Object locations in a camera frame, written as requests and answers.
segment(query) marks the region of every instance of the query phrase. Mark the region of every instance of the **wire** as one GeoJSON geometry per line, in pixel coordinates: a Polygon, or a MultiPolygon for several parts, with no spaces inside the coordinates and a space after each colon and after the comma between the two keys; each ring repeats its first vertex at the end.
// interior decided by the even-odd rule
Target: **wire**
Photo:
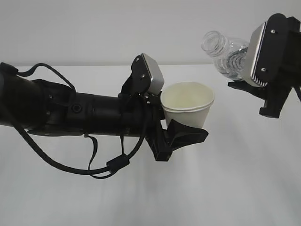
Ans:
{"type": "Polygon", "coordinates": [[[297,93],[297,96],[298,96],[299,100],[301,101],[301,89],[300,89],[300,87],[299,86],[294,86],[294,89],[297,93]]]}
{"type": "Polygon", "coordinates": [[[136,146],[133,148],[133,150],[127,155],[128,156],[128,159],[131,159],[136,153],[137,151],[139,150],[139,148],[141,147],[142,145],[142,142],[146,136],[146,129],[147,129],[147,125],[148,125],[148,114],[147,114],[147,105],[146,105],[146,101],[144,100],[144,98],[140,96],[140,100],[142,102],[142,107],[143,107],[143,111],[144,111],[144,124],[143,124],[143,128],[142,128],[142,131],[141,131],[141,135],[139,137],[139,140],[136,144],[136,146]]]}
{"type": "MultiPolygon", "coordinates": [[[[143,111],[144,111],[143,113],[145,115],[144,124],[143,124],[143,129],[142,129],[141,135],[139,137],[139,140],[138,140],[136,146],[133,148],[133,150],[130,152],[130,154],[127,155],[128,159],[132,158],[137,153],[137,151],[139,150],[139,148],[141,147],[142,142],[143,142],[143,140],[145,138],[146,129],[147,129],[147,125],[148,125],[147,105],[146,105],[146,102],[145,102],[144,98],[142,96],[140,96],[140,97],[141,97],[140,100],[141,100],[142,105],[143,105],[143,111]]],[[[97,139],[95,137],[89,136],[88,134],[86,134],[85,137],[90,138],[92,140],[92,142],[93,142],[93,153],[92,153],[89,165],[88,165],[88,170],[90,170],[91,163],[92,163],[92,161],[95,158],[96,153],[97,153],[98,142],[97,142],[97,139]]],[[[123,134],[120,135],[120,141],[121,141],[122,153],[124,154],[124,136],[123,136],[123,134]]],[[[106,178],[109,178],[109,177],[113,176],[116,172],[110,173],[110,174],[105,175],[105,176],[94,176],[94,175],[91,175],[91,177],[93,177],[95,179],[106,179],[106,178]]]]}
{"type": "Polygon", "coordinates": [[[86,170],[86,169],[77,169],[72,168],[69,166],[65,166],[63,164],[60,164],[53,159],[51,159],[38,145],[34,140],[29,136],[29,134],[23,129],[23,127],[20,125],[20,123],[11,115],[11,113],[8,111],[8,109],[5,107],[2,101],[0,101],[0,112],[1,114],[7,118],[12,126],[18,131],[18,133],[23,137],[23,139],[29,144],[29,146],[38,154],[39,157],[41,157],[45,162],[47,162],[52,167],[55,167],[59,170],[73,173],[73,174],[80,174],[80,175],[93,175],[93,174],[100,174],[109,171],[108,167],[103,167],[100,169],[92,169],[92,170],[86,170]]]}
{"type": "MultiPolygon", "coordinates": [[[[85,135],[85,137],[90,138],[93,142],[93,153],[92,153],[89,165],[88,165],[88,170],[90,170],[91,163],[92,163],[92,161],[95,158],[96,153],[97,153],[98,142],[97,142],[97,139],[95,137],[92,137],[92,136],[89,136],[89,135],[85,135]]],[[[90,176],[95,178],[95,179],[106,179],[106,178],[109,178],[109,177],[113,176],[115,173],[117,173],[117,172],[113,172],[113,173],[110,173],[110,174],[105,175],[105,176],[94,176],[94,175],[90,175],[90,176]]]]}
{"type": "Polygon", "coordinates": [[[55,73],[58,77],[60,77],[64,82],[66,82],[66,83],[69,85],[69,87],[70,87],[71,90],[72,90],[72,95],[73,95],[73,96],[70,98],[69,103],[59,103],[60,105],[63,105],[63,106],[69,106],[69,105],[73,102],[73,100],[74,100],[74,98],[75,98],[76,89],[75,89],[75,87],[72,85],[71,82],[69,82],[69,81],[68,81],[61,73],[59,73],[59,72],[58,72],[56,69],[54,69],[53,67],[51,67],[51,66],[49,66],[49,65],[47,65],[47,64],[45,64],[45,63],[38,63],[38,64],[34,65],[31,69],[29,69],[28,71],[26,71],[26,72],[18,72],[17,75],[19,75],[19,76],[21,76],[21,77],[29,77],[29,76],[31,76],[31,75],[35,72],[35,70],[36,70],[38,67],[40,67],[40,66],[45,67],[45,68],[51,70],[53,73],[55,73]]]}

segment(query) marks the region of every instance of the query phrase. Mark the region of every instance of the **robotic arm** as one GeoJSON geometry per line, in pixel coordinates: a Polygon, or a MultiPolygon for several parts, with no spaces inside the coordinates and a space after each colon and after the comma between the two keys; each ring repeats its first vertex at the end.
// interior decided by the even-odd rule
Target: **robotic arm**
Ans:
{"type": "Polygon", "coordinates": [[[242,71],[243,81],[228,86],[265,101],[259,114],[279,118],[292,88],[301,100],[300,21],[272,15],[252,34],[242,71]]]}
{"type": "Polygon", "coordinates": [[[0,124],[13,126],[32,149],[51,166],[75,174],[107,178],[127,166],[144,139],[148,142],[156,161],[168,161],[174,150],[204,142],[208,132],[172,120],[162,129],[164,113],[160,93],[164,84],[162,73],[155,60],[141,54],[132,63],[132,73],[124,83],[118,97],[98,96],[76,92],[75,87],[58,71],[46,64],[37,64],[27,72],[0,64],[0,124]],[[36,68],[44,66],[68,86],[45,80],[29,81],[36,68]],[[89,134],[139,137],[131,153],[108,161],[100,169],[75,169],[64,166],[46,155],[29,136],[89,137],[94,144],[91,161],[97,151],[97,140],[89,134]],[[106,176],[94,176],[104,172],[106,176]]]}
{"type": "MultiPolygon", "coordinates": [[[[292,89],[301,100],[301,32],[300,21],[275,14],[254,31],[248,47],[243,80],[228,86],[249,92],[265,101],[259,114],[279,118],[292,89]]],[[[76,92],[75,87],[58,71],[46,64],[37,64],[27,72],[0,64],[0,124],[13,126],[32,149],[51,166],[75,174],[107,178],[127,166],[144,139],[156,161],[168,161],[173,151],[204,142],[208,132],[171,120],[162,129],[165,119],[160,93],[164,84],[155,60],[141,54],[132,63],[132,73],[118,97],[76,92]],[[44,66],[68,86],[45,80],[29,81],[36,68],[44,66]],[[122,154],[100,169],[76,169],[52,160],[29,136],[82,136],[91,138],[96,155],[97,140],[90,134],[139,137],[129,154],[122,154]],[[105,176],[96,174],[109,172],[105,176]]]]}

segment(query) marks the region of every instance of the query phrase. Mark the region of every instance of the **paper cup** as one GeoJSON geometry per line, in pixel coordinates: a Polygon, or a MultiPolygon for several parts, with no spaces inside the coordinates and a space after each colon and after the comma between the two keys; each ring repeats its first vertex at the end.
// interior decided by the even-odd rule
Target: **paper cup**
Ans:
{"type": "Polygon", "coordinates": [[[213,102],[213,90],[198,82],[175,83],[161,93],[167,126],[174,119],[186,126],[202,128],[213,102]]]}

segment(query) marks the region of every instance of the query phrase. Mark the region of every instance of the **white background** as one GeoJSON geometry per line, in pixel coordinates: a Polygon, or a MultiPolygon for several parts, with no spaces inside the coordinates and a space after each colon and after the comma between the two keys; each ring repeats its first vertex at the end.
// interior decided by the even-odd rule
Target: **white background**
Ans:
{"type": "MultiPolygon", "coordinates": [[[[129,66],[57,67],[78,92],[116,96],[129,66]]],[[[144,142],[131,164],[107,180],[48,166],[9,127],[0,127],[1,226],[299,226],[301,104],[294,92],[281,117],[258,114],[263,102],[227,87],[212,65],[162,66],[166,85],[199,81],[216,92],[207,140],[155,162],[144,142]]],[[[58,81],[38,69],[35,78],[58,81]]],[[[34,137],[57,161],[86,169],[83,137],[34,137]]],[[[93,167],[121,153],[118,137],[97,136],[93,167]]],[[[136,138],[126,138],[128,153],[136,138]]]]}
{"type": "Polygon", "coordinates": [[[30,66],[204,64],[204,34],[250,40],[272,14],[301,19],[300,0],[1,0],[0,61],[30,66]]]}

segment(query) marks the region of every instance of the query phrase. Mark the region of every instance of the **plastic bottle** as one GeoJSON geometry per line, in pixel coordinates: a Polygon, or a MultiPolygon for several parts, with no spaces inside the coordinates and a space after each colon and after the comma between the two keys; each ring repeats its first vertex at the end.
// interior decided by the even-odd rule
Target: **plastic bottle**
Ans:
{"type": "Polygon", "coordinates": [[[202,49],[212,58],[216,69],[225,77],[242,80],[240,72],[245,66],[249,43],[229,38],[217,31],[208,32],[202,40],[202,49]]]}

